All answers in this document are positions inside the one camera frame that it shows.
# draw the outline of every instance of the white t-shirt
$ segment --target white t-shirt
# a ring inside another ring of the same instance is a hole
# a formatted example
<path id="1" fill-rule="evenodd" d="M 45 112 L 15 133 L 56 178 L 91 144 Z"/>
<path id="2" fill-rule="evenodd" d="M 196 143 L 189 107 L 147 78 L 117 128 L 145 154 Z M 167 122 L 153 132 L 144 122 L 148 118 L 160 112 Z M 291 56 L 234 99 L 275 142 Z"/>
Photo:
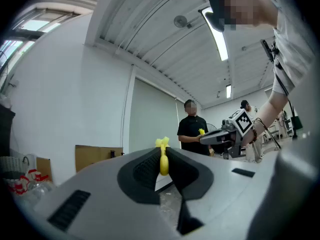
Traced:
<path id="1" fill-rule="evenodd" d="M 278 59 L 282 70 L 275 72 L 290 93 L 309 71 L 315 59 L 317 46 L 309 26 L 302 20 L 301 13 L 288 0 L 271 0 L 278 8 L 277 27 L 274 28 L 275 44 L 279 49 Z M 274 77 L 273 91 L 284 94 L 284 90 Z"/>
<path id="2" fill-rule="evenodd" d="M 256 119 L 256 115 L 258 113 L 258 109 L 255 106 L 251 106 L 251 111 L 250 112 L 247 111 L 247 113 L 248 113 L 248 115 L 249 115 L 249 117 L 250 117 L 250 119 L 252 121 L 253 119 Z"/>

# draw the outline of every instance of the fluorescent light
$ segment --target fluorescent light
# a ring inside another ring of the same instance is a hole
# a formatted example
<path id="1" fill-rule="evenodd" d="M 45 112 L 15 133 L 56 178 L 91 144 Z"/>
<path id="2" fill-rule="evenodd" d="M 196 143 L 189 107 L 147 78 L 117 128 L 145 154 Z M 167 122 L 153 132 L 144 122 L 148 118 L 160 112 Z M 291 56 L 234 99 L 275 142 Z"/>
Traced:
<path id="1" fill-rule="evenodd" d="M 49 21 L 45 20 L 28 20 L 23 26 L 22 29 L 24 30 L 32 30 L 37 31 L 38 29 L 41 29 L 43 26 L 47 25 Z"/>
<path id="2" fill-rule="evenodd" d="M 227 98 L 231 97 L 231 84 L 226 86 L 226 97 Z"/>
<path id="3" fill-rule="evenodd" d="M 206 13 L 212 13 L 212 9 L 211 7 L 205 8 L 201 11 L 203 17 L 205 18 L 206 23 L 208 24 L 213 37 L 215 39 L 215 43 L 216 46 L 218 47 L 219 53 L 220 53 L 220 58 L 222 61 L 225 61 L 228 59 L 228 51 L 227 51 L 227 46 L 226 46 L 226 42 L 225 42 L 225 38 L 224 38 L 224 34 L 215 30 L 210 22 L 208 21 L 207 17 L 206 17 Z"/>
<path id="4" fill-rule="evenodd" d="M 43 30 L 42 32 L 46 32 L 48 33 L 49 31 L 53 30 L 54 28 L 58 27 L 60 25 L 60 23 L 54 23 L 53 25 L 47 27 L 45 30 Z"/>

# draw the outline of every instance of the wristband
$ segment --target wristband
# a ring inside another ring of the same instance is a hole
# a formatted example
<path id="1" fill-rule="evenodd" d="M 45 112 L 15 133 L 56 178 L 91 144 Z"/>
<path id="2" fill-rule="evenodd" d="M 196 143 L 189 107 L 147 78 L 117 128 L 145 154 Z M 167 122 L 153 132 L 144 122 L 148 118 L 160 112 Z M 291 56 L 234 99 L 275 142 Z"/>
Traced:
<path id="1" fill-rule="evenodd" d="M 249 144 L 254 143 L 258 137 L 256 129 L 252 127 L 252 130 L 253 130 L 253 140 L 251 142 L 249 142 Z"/>

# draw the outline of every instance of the yellow toy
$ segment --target yellow toy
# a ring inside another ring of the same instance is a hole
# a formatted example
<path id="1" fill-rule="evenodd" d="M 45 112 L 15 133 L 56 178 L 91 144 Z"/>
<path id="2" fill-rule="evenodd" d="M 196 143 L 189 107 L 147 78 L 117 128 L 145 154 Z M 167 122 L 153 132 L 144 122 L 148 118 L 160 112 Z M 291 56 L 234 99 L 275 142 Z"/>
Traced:
<path id="1" fill-rule="evenodd" d="M 166 147 L 170 147 L 168 145 L 169 140 L 170 139 L 168 137 L 164 137 L 163 139 L 157 138 L 155 141 L 155 147 L 161 148 L 160 173 L 163 176 L 166 176 L 169 173 L 169 160 L 166 155 Z"/>
<path id="2" fill-rule="evenodd" d="M 202 134 L 205 134 L 205 130 L 204 129 L 199 129 L 199 133 L 202 135 Z"/>

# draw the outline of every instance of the cardboard sheet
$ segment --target cardboard sheet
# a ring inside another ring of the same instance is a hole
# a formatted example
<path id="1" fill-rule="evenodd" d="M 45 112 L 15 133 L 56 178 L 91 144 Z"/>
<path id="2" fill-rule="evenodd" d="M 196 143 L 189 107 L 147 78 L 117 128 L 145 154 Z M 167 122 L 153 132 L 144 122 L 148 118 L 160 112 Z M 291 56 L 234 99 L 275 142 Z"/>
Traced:
<path id="1" fill-rule="evenodd" d="M 79 172 L 81 169 L 92 165 L 96 162 L 111 158 L 111 151 L 114 151 L 114 156 L 122 155 L 122 147 L 98 147 L 98 146 L 75 146 L 75 170 Z"/>
<path id="2" fill-rule="evenodd" d="M 50 159 L 37 157 L 36 158 L 36 170 L 41 173 L 41 176 L 48 175 L 48 180 L 53 182 L 52 181 Z"/>

